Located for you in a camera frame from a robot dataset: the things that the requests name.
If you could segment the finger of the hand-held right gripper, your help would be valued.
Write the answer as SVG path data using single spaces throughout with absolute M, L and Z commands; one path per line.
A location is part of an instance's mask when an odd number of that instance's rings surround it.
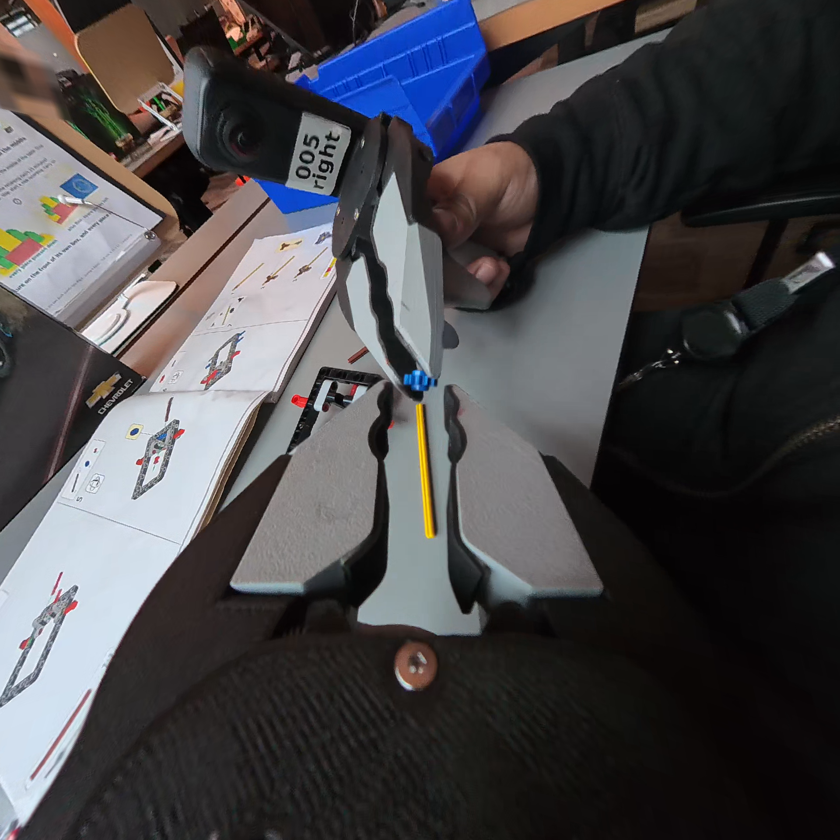
M 444 359 L 443 248 L 430 228 L 410 220 L 396 174 L 389 173 L 373 216 L 372 243 L 385 271 L 391 348 L 385 358 L 395 384 L 421 371 L 437 379 Z
M 412 253 L 351 253 L 337 268 L 348 324 L 405 393 L 404 374 L 421 369 L 420 261 Z

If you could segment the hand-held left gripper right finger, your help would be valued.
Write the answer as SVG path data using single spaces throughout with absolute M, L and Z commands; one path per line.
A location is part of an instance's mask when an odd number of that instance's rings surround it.
M 448 574 L 462 613 L 595 599 L 604 585 L 540 452 L 457 385 L 444 389 Z

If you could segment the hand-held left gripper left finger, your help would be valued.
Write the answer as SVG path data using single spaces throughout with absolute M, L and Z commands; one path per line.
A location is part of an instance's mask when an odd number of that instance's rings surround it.
M 295 447 L 230 580 L 248 595 L 360 606 L 386 569 L 384 461 L 393 387 L 361 398 Z

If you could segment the black lego frame assembly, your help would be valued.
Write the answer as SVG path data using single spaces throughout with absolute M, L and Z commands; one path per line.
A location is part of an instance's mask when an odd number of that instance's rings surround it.
M 294 395 L 301 409 L 287 453 L 293 454 L 312 435 L 337 424 L 351 443 L 383 459 L 392 420 L 393 386 L 380 374 L 323 366 L 308 395 Z

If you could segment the yellow lego axle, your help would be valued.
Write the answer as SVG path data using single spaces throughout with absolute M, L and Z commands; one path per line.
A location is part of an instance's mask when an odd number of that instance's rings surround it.
M 418 468 L 423 505 L 423 529 L 426 539 L 435 539 L 437 536 L 437 525 L 435 517 L 434 487 L 432 481 L 424 404 L 418 403 L 415 405 L 415 415 Z

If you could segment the person's right forearm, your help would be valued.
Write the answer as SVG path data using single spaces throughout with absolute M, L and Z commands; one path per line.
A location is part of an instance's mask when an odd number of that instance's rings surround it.
M 509 136 L 534 163 L 531 239 L 657 221 L 839 155 L 839 2 L 714 2 Z

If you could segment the lego instruction booklet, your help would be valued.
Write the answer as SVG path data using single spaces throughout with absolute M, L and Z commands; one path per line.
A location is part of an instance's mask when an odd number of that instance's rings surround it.
M 332 226 L 254 241 L 147 393 L 115 407 L 2 582 L 2 838 L 67 759 L 117 646 L 213 514 L 335 281 Z

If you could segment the black lego set box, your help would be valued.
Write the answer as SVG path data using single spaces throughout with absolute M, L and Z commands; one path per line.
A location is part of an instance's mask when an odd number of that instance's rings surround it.
M 144 377 L 1 288 L 1 527 L 83 448 Z

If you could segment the person's right hand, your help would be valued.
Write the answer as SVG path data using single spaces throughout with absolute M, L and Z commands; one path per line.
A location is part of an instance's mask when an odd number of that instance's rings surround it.
M 531 157 L 509 141 L 457 154 L 435 165 L 427 195 L 447 250 L 473 241 L 492 252 L 474 259 L 467 270 L 498 297 L 511 273 L 510 259 L 528 243 L 538 209 L 539 180 Z

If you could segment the blue storage bin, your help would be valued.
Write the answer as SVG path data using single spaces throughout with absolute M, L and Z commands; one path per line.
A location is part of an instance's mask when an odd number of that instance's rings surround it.
M 420 15 L 321 64 L 296 80 L 367 118 L 409 123 L 440 162 L 460 151 L 479 119 L 490 74 L 470 1 L 427 2 Z

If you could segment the person's black jacket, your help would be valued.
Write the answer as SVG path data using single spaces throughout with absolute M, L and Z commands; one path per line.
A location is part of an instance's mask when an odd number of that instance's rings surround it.
M 722 641 L 838 727 L 838 245 L 628 325 L 595 488 Z

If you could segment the tan chair back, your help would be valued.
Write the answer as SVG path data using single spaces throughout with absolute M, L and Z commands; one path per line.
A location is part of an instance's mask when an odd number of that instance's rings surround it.
M 121 2 L 74 39 L 80 58 L 117 110 L 127 115 L 150 111 L 149 102 L 163 91 L 182 105 L 182 91 L 173 88 L 182 70 L 142 8 Z

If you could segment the instruction sign with brick pictures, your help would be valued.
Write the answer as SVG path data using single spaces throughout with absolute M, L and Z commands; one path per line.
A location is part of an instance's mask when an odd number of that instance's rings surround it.
M 30 118 L 2 111 L 1 281 L 79 327 L 161 247 L 166 211 Z

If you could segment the black office chair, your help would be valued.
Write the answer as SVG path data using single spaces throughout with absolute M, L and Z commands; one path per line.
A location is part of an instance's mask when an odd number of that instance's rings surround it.
M 838 213 L 839 173 L 833 170 L 807 172 L 758 191 L 710 194 L 685 208 L 680 220 L 689 228 L 766 223 L 744 284 L 750 288 L 765 279 L 792 219 Z

